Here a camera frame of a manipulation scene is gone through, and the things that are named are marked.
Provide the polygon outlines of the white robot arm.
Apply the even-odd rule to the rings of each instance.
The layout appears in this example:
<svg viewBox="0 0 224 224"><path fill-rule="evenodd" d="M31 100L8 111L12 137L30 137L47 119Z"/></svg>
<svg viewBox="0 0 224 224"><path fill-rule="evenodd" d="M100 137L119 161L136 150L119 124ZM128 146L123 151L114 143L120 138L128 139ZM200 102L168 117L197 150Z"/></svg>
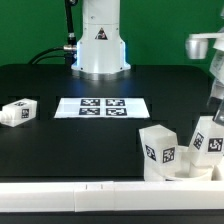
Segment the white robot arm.
<svg viewBox="0 0 224 224"><path fill-rule="evenodd" d="M120 0L83 0L83 34L75 45L74 75L89 80L114 80L129 74L126 44L120 37ZM214 116L224 126L224 28L216 33L194 33L185 42L190 59L205 59L209 40L216 53L210 65L215 77L210 98L221 103Z"/></svg>

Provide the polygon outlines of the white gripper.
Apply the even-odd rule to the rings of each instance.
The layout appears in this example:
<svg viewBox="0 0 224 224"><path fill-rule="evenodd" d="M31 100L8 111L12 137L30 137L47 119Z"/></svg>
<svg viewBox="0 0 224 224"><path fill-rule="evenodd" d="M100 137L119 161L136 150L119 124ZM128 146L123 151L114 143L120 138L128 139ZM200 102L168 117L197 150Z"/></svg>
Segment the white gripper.
<svg viewBox="0 0 224 224"><path fill-rule="evenodd" d="M185 42L185 48L190 59L205 59L210 39L215 40L213 48L216 52L209 69L214 81L208 104L212 99L219 101L213 121L224 125L224 26L218 32L190 34Z"/></svg>

